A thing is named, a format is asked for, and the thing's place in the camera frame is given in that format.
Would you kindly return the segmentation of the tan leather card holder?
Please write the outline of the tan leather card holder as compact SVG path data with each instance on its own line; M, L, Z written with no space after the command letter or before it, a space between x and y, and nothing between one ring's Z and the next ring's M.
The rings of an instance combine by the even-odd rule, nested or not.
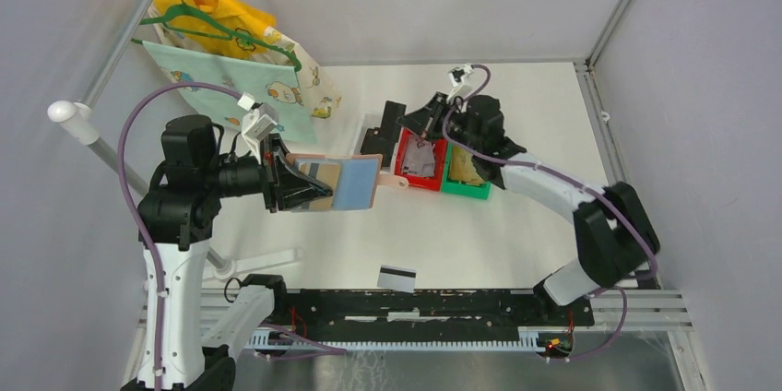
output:
M328 211L353 211L373 207L378 186L406 189L409 182L405 177L383 172L380 155L354 155L348 157L328 157L313 154L290 154L289 161L297 169L296 163L304 161L328 161L341 165L337 193L333 207Z

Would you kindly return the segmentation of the black credit card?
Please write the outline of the black credit card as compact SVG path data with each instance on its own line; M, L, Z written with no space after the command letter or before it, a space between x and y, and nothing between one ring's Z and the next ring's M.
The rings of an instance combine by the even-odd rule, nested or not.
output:
M386 101L381 123L375 129L376 135L383 140L397 142L401 133L401 125L398 123L398 119L405 114L406 109L406 104Z

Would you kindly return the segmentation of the silver magnetic stripe card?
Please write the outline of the silver magnetic stripe card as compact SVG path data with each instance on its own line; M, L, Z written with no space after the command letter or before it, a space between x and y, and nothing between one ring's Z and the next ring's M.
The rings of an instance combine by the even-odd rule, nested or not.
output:
M413 293L417 272L414 269L381 265L376 287L384 290Z

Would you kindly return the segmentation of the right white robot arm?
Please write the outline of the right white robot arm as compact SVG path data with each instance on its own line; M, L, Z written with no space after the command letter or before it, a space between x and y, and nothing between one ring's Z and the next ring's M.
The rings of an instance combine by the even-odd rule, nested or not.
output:
M570 303L626 278L655 276L660 244L635 189L625 182L593 186L544 164L506 135L494 97L436 93L397 122L422 139L464 149L484 181L526 196L573 225L575 259L534 288L532 310L541 323L559 323Z

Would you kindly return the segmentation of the gold credit card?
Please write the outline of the gold credit card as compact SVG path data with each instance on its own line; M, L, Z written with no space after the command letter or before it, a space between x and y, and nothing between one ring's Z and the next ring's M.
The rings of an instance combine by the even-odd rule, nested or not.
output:
M337 193L338 179L341 172L341 165L328 161L304 161L299 160L296 163L297 169L306 173L318 182L326 184L331 190L329 197L319 198L314 201L304 203L301 206L302 211L328 211L333 207Z

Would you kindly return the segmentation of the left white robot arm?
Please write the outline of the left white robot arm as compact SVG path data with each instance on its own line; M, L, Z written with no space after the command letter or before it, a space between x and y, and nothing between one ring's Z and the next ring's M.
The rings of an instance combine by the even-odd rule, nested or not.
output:
M260 195L267 210L279 212L332 195L289 163L276 125L272 114L245 115L241 138L250 152L239 157L219 151L216 126L204 115L167 123L163 161L148 192L130 206L145 245L151 329L129 389L230 390L239 354L256 329L288 316L284 279L249 274L219 321L201 328L202 277L222 200Z

